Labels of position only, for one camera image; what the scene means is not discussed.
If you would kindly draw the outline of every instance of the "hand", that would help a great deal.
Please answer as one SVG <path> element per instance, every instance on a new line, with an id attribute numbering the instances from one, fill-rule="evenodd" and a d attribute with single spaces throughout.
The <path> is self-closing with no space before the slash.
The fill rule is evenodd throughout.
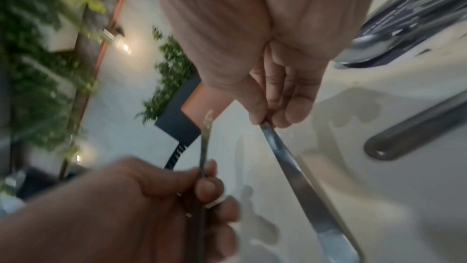
<path id="1" fill-rule="evenodd" d="M 0 262 L 181 263 L 187 200 L 193 188 L 209 204 L 224 193 L 216 163 L 172 172 L 127 158 L 89 173 L 26 206 L 0 224 Z M 208 210 L 207 262 L 235 253 L 227 225 L 239 216 L 228 197 Z"/>
<path id="2" fill-rule="evenodd" d="M 310 113 L 328 62 L 354 38 L 371 0 L 159 0 L 208 86 L 260 124 Z"/>

